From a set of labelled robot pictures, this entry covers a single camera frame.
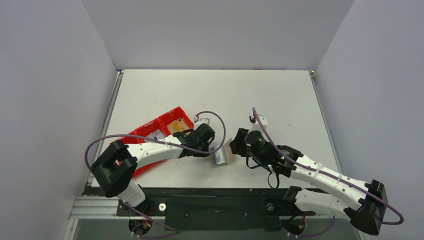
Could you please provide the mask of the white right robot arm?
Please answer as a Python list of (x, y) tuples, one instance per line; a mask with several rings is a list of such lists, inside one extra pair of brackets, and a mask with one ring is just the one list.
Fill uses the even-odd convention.
[(380, 181), (365, 182), (338, 174), (297, 149), (273, 146), (259, 130), (240, 128), (229, 146), (234, 155), (251, 158), (271, 174), (293, 178), (323, 191), (313, 193), (291, 186), (282, 199), (287, 213), (299, 210), (334, 215), (348, 220), (361, 232), (379, 235), (387, 210), (383, 203), (388, 200)]

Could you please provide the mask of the gold card in tray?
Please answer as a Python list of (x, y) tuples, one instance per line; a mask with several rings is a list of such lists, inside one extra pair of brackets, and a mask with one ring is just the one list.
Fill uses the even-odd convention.
[(182, 118), (178, 118), (176, 120), (173, 120), (171, 123), (169, 123), (167, 125), (167, 128), (168, 128), (168, 131), (171, 134), (174, 134), (174, 133), (177, 133), (177, 132), (183, 132), (183, 131), (189, 129), (186, 122)]

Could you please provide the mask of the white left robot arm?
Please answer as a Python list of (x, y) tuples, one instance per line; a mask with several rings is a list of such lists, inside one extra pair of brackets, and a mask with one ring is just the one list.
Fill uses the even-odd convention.
[(141, 186), (133, 180), (133, 174), (141, 167), (163, 160), (184, 157), (206, 157), (215, 131), (206, 123), (196, 129), (176, 132), (161, 140), (125, 144), (112, 142), (90, 167), (107, 198), (118, 197), (129, 204), (136, 215), (149, 209), (149, 201)]

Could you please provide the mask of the silver striped card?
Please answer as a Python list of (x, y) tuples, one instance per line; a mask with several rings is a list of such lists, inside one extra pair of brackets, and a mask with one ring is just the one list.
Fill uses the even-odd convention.
[(166, 135), (160, 129), (157, 129), (154, 132), (151, 132), (147, 137), (150, 139), (160, 140), (165, 138)]

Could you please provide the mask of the aluminium frame rail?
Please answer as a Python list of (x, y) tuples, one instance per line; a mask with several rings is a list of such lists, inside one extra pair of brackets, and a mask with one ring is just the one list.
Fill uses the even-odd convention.
[(117, 215), (119, 199), (117, 197), (106, 198), (104, 196), (77, 196), (71, 208), (69, 219), (101, 219), (101, 220), (141, 220), (140, 215), (120, 216)]

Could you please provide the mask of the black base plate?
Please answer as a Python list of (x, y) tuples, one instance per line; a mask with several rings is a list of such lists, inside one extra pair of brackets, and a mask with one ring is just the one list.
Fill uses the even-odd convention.
[(287, 189), (146, 187), (138, 210), (179, 231), (279, 231), (285, 219), (314, 216), (284, 200)]

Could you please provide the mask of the red plastic tray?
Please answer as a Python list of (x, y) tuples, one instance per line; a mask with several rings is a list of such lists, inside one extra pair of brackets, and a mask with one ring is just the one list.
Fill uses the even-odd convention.
[[(170, 136), (176, 132), (182, 132), (184, 130), (193, 129), (194, 123), (189, 119), (184, 110), (178, 106), (167, 113), (153, 119), (152, 121), (136, 128), (129, 135), (143, 136), (156, 140), (161, 140), (167, 136)], [(141, 144), (145, 141), (140, 138), (134, 137), (121, 137), (119, 138), (124, 144)], [(155, 168), (158, 165), (164, 163), (165, 160), (150, 163), (146, 166), (142, 166), (135, 170), (132, 178), (135, 179)]]

